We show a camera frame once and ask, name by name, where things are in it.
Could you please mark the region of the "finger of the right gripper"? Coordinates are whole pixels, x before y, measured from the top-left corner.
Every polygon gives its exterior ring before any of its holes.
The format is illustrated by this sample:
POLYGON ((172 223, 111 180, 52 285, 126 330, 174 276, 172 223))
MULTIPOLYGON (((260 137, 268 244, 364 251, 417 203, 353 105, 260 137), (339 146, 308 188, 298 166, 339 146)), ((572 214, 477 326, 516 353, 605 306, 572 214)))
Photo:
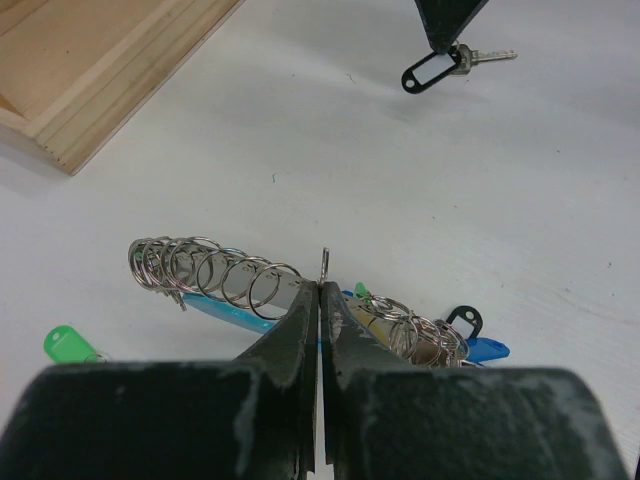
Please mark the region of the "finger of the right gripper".
POLYGON ((431 49, 446 54, 488 0, 415 0, 431 49))

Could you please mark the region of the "black tag key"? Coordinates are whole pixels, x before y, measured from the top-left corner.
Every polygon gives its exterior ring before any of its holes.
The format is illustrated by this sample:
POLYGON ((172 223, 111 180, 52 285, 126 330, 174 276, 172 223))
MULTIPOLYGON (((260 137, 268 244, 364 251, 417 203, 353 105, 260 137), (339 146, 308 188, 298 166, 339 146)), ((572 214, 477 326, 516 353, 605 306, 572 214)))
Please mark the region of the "black tag key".
POLYGON ((435 52, 409 67, 401 77, 406 93, 417 95, 451 76, 466 76, 481 64, 515 60, 518 53, 513 50, 481 52, 459 43, 446 54, 435 52))

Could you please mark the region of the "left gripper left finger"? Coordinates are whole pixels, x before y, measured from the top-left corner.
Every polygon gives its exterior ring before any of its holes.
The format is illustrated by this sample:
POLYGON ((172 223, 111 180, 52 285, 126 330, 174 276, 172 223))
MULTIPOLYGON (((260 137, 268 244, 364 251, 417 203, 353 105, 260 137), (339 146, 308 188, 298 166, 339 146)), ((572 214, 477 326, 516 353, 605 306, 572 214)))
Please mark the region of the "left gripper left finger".
POLYGON ((5 479, 303 479, 315 469, 318 288, 231 361, 66 364, 28 385, 5 479))

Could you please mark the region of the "metal keyring plate with keys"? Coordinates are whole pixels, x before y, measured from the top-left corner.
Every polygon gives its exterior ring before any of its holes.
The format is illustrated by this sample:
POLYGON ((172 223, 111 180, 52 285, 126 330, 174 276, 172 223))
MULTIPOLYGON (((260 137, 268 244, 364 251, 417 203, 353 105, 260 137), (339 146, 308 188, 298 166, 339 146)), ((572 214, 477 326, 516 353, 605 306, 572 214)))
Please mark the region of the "metal keyring plate with keys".
MULTIPOLYGON (((206 237, 161 236, 132 242, 128 264, 145 290, 258 334, 285 315, 306 279, 293 266, 206 237)), ((509 348, 481 336, 483 318, 467 305, 431 320, 403 303, 373 294, 363 283, 342 290, 348 310, 391 351, 425 367, 483 367, 506 359, 509 348)))

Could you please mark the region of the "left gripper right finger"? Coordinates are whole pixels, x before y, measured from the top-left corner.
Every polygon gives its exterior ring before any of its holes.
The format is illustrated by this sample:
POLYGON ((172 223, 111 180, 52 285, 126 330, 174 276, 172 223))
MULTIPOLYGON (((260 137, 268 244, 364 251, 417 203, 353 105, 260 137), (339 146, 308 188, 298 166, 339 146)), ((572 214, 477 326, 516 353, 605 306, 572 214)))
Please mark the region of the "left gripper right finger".
POLYGON ((326 460, 339 479, 624 479, 600 404, 556 368, 413 366, 320 296, 326 460))

